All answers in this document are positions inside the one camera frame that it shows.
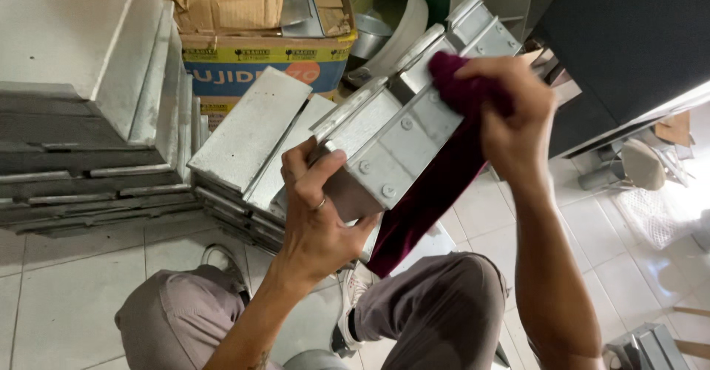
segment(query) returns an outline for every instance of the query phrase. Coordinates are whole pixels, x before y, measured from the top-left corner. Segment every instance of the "bolt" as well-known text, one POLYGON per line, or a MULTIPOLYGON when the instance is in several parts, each ring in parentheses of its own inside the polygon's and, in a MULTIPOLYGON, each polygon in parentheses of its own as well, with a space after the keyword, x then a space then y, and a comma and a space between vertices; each ring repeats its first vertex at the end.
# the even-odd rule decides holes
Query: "bolt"
POLYGON ((397 190, 395 187, 391 186, 390 184, 385 184, 382 186, 382 194, 386 198, 394 198, 395 195, 397 195, 397 190))
POLYGON ((360 173, 363 175, 367 175, 370 172, 370 163, 366 160, 361 160, 360 161, 360 173))
POLYGON ((409 118, 402 119, 402 128, 403 129, 410 130, 410 129, 412 129, 412 126, 413 126, 413 124, 412 124, 411 119, 409 119, 409 118))

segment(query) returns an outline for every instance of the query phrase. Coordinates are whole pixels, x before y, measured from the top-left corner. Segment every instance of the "velvet cloth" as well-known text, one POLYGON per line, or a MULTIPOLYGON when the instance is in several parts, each ring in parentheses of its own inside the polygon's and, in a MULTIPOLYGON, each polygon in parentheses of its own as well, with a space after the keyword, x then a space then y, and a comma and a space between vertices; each ring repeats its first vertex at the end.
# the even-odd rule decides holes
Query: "velvet cloth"
POLYGON ((401 201, 386 211, 367 267, 388 275, 407 256, 486 164, 481 151, 481 104, 491 102, 503 115, 513 111, 510 95, 497 81, 484 77, 459 80, 456 70, 468 58, 437 52, 428 64, 434 87, 464 121, 401 201))

